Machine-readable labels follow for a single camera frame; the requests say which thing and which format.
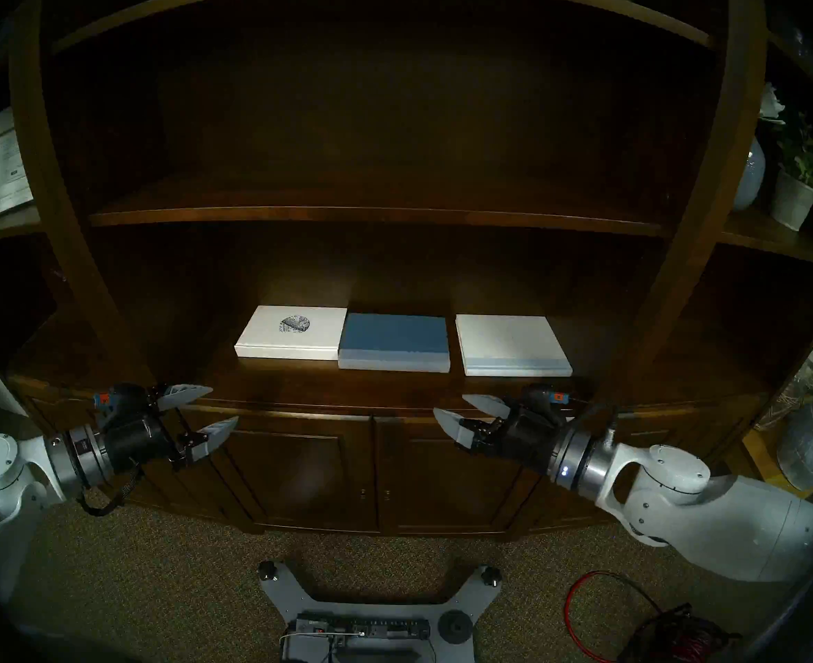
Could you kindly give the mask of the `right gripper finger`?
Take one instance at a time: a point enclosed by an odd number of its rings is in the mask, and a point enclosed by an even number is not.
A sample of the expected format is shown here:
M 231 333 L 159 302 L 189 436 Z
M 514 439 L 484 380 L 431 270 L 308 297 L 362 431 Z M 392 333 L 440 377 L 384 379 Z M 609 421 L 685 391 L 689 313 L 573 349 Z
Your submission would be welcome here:
M 463 394 L 462 399 L 485 415 L 501 420 L 508 419 L 512 411 L 511 406 L 491 395 Z
M 482 429 L 482 420 L 464 417 L 439 407 L 433 409 L 433 415 L 447 437 L 458 447 L 467 452 L 474 449 L 476 433 Z

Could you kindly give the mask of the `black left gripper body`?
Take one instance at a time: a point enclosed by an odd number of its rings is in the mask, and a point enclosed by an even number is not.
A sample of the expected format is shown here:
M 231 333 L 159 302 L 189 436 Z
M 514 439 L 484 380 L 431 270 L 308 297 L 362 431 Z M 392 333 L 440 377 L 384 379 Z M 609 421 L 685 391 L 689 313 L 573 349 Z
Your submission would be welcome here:
M 158 415 L 138 414 L 102 427 L 105 453 L 113 472 L 126 472 L 155 459 L 175 459 L 178 450 Z

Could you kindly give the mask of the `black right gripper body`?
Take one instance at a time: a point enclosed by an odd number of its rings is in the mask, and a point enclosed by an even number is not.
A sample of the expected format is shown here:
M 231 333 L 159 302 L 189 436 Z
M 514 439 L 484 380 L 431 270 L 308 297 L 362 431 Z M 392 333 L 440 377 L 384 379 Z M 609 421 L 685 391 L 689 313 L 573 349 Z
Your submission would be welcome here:
M 479 432 L 479 453 L 516 461 L 533 472 L 549 472 L 565 430 L 566 417 L 558 411 L 504 406 L 502 414 Z

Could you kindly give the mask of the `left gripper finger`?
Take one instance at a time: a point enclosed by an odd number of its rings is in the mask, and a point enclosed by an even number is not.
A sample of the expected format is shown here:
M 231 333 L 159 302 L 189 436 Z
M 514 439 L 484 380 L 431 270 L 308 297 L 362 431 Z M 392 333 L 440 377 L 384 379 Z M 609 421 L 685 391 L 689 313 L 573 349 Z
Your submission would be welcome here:
M 176 440 L 175 469 L 181 470 L 192 466 L 195 462 L 209 457 L 217 448 L 231 436 L 238 425 L 237 415 L 225 420 L 211 423 L 195 431 L 187 423 L 184 416 L 178 416 L 183 432 Z
M 165 412 L 180 409 L 212 393 L 206 385 L 177 384 L 156 385 L 148 390 L 148 403 L 152 409 Z

